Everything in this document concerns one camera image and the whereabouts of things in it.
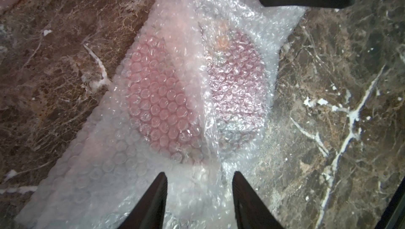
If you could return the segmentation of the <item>red floral dinner plate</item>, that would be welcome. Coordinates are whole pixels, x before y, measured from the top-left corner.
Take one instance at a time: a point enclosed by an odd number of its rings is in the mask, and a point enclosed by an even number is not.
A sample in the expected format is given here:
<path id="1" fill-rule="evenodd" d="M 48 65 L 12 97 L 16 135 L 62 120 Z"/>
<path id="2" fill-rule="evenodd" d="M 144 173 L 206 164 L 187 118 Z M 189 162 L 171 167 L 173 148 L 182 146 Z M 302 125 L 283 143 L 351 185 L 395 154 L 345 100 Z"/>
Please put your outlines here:
<path id="1" fill-rule="evenodd" d="M 262 126 L 267 98 L 265 65 L 250 38 L 238 30 L 218 40 L 208 77 L 219 150 L 247 145 Z M 131 55 L 128 100 L 150 148 L 178 163 L 200 163 L 210 153 L 199 101 L 189 78 L 175 69 L 165 41 L 145 35 Z"/>

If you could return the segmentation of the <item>clear bubble wrap sheet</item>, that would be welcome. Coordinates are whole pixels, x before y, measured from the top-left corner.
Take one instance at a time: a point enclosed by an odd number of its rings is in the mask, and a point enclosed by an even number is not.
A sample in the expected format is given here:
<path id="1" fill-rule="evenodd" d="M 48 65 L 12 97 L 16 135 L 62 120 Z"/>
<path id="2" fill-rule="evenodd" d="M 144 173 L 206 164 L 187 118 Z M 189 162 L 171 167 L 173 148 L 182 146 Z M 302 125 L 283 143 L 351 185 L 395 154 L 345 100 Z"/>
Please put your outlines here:
<path id="1" fill-rule="evenodd" d="M 16 222 L 116 229 L 164 172 L 164 228 L 236 228 L 232 174 L 255 163 L 279 51 L 304 12 L 258 0 L 156 0 L 109 90 Z"/>

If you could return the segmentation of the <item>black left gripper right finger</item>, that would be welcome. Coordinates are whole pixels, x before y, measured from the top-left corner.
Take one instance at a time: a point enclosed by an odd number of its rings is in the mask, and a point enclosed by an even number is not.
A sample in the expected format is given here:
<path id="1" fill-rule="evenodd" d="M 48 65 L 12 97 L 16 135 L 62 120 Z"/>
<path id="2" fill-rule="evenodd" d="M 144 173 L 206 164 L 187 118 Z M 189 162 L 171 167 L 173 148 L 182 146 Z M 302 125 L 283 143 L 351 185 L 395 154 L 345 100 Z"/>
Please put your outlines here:
<path id="1" fill-rule="evenodd" d="M 232 191 L 239 229 L 283 229 L 239 171 L 234 173 Z"/>

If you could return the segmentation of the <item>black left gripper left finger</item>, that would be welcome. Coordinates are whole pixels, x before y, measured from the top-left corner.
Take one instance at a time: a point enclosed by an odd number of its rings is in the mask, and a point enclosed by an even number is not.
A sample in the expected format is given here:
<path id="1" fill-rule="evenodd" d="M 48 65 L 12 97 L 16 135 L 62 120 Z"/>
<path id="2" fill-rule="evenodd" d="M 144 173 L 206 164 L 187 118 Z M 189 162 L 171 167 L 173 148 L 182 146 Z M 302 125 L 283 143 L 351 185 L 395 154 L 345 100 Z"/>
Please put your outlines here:
<path id="1" fill-rule="evenodd" d="M 162 229 L 168 180 L 160 172 L 118 229 Z"/>

